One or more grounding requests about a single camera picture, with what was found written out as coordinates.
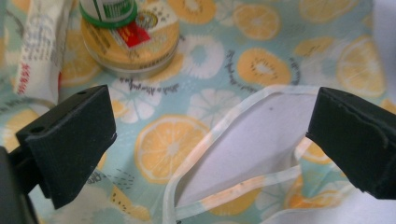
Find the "citrus pattern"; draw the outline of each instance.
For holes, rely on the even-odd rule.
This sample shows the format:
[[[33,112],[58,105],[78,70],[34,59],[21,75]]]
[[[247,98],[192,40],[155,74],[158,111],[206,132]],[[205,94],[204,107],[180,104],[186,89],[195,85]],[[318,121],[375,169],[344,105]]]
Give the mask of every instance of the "citrus pattern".
[[[312,198],[302,194],[304,185],[303,177],[297,177],[285,200],[285,208],[321,208],[335,206],[341,202],[340,192],[337,190],[324,190]]]
[[[381,103],[381,107],[396,115],[396,104],[394,104],[390,99],[385,99]]]
[[[216,216],[237,216],[247,210],[254,203],[261,191],[261,189],[254,189],[239,198],[210,209],[209,212]]]
[[[46,224],[46,222],[41,217],[38,217],[37,219],[38,219],[38,224]]]
[[[129,200],[129,198],[117,187],[113,188],[110,195],[110,201],[130,217],[141,221],[150,220],[149,210],[141,205],[133,205],[131,200]]]
[[[190,98],[187,114],[209,127],[214,127],[241,99],[232,91],[206,89]]]
[[[244,35],[257,40],[274,38],[281,27],[276,10],[265,5],[242,5],[233,12],[233,21]]]
[[[329,164],[332,160],[323,152],[323,150],[314,142],[306,149],[303,159],[317,164]]]
[[[374,28],[374,18],[373,18],[373,13],[370,13],[363,19],[363,24],[366,25],[368,28],[373,29]]]
[[[143,9],[161,0],[135,1]],[[243,184],[221,197],[219,193],[207,195],[209,191],[193,186],[196,182],[189,182],[188,175],[181,179],[186,182],[177,186],[176,195],[188,191],[180,190],[180,187],[190,185],[192,190],[198,190],[199,195],[214,200],[211,203],[203,203],[203,200],[192,202],[191,207],[185,210],[166,206],[172,205],[167,202],[177,201],[172,188],[168,191],[168,187],[176,187],[176,182],[170,181],[178,180],[174,178],[176,174],[184,174],[181,168],[188,169],[185,164],[195,163],[194,168],[206,165],[205,157],[218,153],[213,152],[209,145],[222,134],[227,134],[228,127],[233,127],[228,125],[234,119],[237,121],[242,111],[254,106],[251,100],[259,100],[251,97],[254,91],[259,91],[255,96],[264,97],[271,90],[266,88],[276,84],[354,90],[395,113],[395,98],[388,95],[386,85],[377,84],[378,80],[379,83],[385,80],[382,75],[378,77],[382,69],[371,39],[374,31],[373,1],[162,1],[171,5],[165,7],[175,10],[180,20],[171,27],[180,31],[171,36],[178,41],[178,46],[168,67],[156,76],[143,79],[112,76],[114,74],[102,70],[92,59],[82,42],[80,32],[84,27],[80,25],[84,22],[81,23],[78,0],[74,0],[69,13],[60,99],[93,84],[107,84],[119,137],[97,164],[100,176],[91,178],[90,184],[85,185],[69,205],[53,210],[50,202],[43,200],[41,190],[36,190],[39,197],[32,197],[32,201],[40,218],[46,223],[248,224],[267,222],[268,218],[288,208],[337,205],[347,197],[348,187],[352,186],[323,151],[309,143],[295,148],[296,163],[291,165],[298,167],[293,167],[291,173],[283,172],[289,170],[287,164],[265,161],[263,165],[266,167],[280,166],[280,172],[270,174],[270,178],[261,182],[264,186],[260,185],[262,190],[258,194],[250,192],[248,189],[251,188]],[[14,98],[9,94],[11,92],[7,92],[11,91],[7,82],[13,80],[19,64],[22,34],[28,34],[24,29],[27,11],[33,2],[6,0],[3,5],[7,6],[7,15],[0,20],[0,23],[4,21],[4,32],[0,32],[0,36],[4,34],[4,61],[9,75],[0,80],[4,83],[0,88],[3,96],[0,99],[0,131],[2,145],[11,143],[10,147],[6,146],[8,149],[18,146],[14,133],[19,128],[15,126],[22,127],[24,122],[28,123],[21,117],[17,118],[23,105],[14,107]],[[150,7],[155,11],[156,21],[167,23],[176,20],[174,14],[164,10],[165,7],[160,4]],[[150,16],[145,19],[155,20]],[[101,32],[95,33],[96,39],[90,43],[117,44],[117,40],[107,43]],[[169,35],[163,35],[165,33],[165,30],[149,32],[150,38],[158,38],[158,43],[163,43],[150,45],[148,42],[150,49],[173,46],[166,44],[171,41]],[[127,50],[134,59],[135,50],[138,48]],[[30,109],[25,109],[25,112],[31,114],[24,115],[25,119],[37,117]],[[270,130],[277,124],[269,122]],[[295,144],[287,136],[282,137],[285,144]],[[240,149],[237,145],[232,147],[235,148],[230,150]],[[203,148],[207,149],[203,163],[196,163],[202,155],[200,153],[204,153]],[[223,172],[225,177],[231,175],[227,167]],[[245,177],[236,176],[235,181],[243,181]],[[189,217],[189,212],[200,214]]]
[[[125,104],[119,100],[112,100],[111,107],[113,108],[114,118],[118,119],[128,112]]]
[[[74,87],[90,81],[101,71],[100,66],[85,49],[80,31],[69,30],[66,36],[62,87]]]
[[[96,165],[96,169],[98,170],[103,169],[103,167],[105,166],[106,158],[107,158],[107,152],[105,152],[102,158],[99,160],[98,164]]]
[[[216,3],[216,20],[225,26],[233,25],[233,11],[241,6],[238,0],[221,0]]]
[[[330,36],[307,39],[300,42],[294,50],[294,54],[302,57],[311,57],[317,53],[323,53],[334,42]]]
[[[196,119],[162,116],[137,136],[134,161],[147,181],[165,184],[207,134],[206,126]]]
[[[145,83],[136,82],[134,85],[141,86]],[[159,85],[151,85],[156,90]],[[114,81],[108,89],[114,110],[114,116],[125,123],[136,123],[142,119],[149,119],[154,113],[156,106],[161,102],[162,95],[146,91],[131,92],[129,83]]]
[[[27,13],[31,0],[12,0],[11,2],[15,7],[22,10],[24,13]]]
[[[216,13],[213,0],[168,0],[168,4],[182,20],[193,24],[208,23]]]
[[[6,40],[3,37],[0,37],[0,69],[6,66]]]
[[[147,79],[148,82],[162,82],[166,81],[167,79],[176,76],[181,69],[181,66],[183,65],[184,57],[182,54],[177,53],[175,57],[172,59],[171,63],[164,68],[161,72],[158,74],[155,74],[155,76],[152,76]]]
[[[384,72],[373,39],[361,36],[342,52],[337,63],[337,79],[347,91],[377,97],[385,91]]]
[[[266,49],[248,49],[236,66],[239,76],[248,83],[263,86],[289,84],[291,73],[288,66]]]
[[[325,23],[348,13],[359,0],[300,0],[301,16],[313,23]]]
[[[224,61],[225,53],[221,42],[211,35],[186,35],[184,39],[179,47],[185,55],[181,72],[199,79],[215,76]]]
[[[17,138],[15,137],[15,133],[37,118],[38,115],[35,111],[31,109],[25,109],[13,116],[6,123],[5,129],[3,131],[3,141],[4,147],[8,152],[14,150],[20,145]]]

